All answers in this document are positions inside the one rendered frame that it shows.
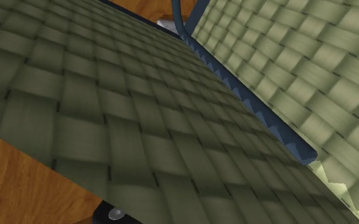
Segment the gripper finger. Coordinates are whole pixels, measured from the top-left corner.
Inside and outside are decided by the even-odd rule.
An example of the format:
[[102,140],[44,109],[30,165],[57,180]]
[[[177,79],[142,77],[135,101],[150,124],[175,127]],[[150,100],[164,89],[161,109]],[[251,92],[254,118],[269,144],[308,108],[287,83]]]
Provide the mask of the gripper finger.
[[123,209],[102,200],[92,215],[92,224],[142,224]]

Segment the green woven chair blue frame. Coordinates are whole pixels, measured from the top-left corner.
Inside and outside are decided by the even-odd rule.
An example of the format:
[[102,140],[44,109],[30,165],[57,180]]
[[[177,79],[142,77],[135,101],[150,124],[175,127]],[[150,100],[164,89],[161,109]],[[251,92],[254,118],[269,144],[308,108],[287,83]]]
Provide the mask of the green woven chair blue frame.
[[[0,224],[359,224],[359,0],[208,0],[177,35],[101,0],[0,0]],[[26,160],[20,160],[20,154]]]

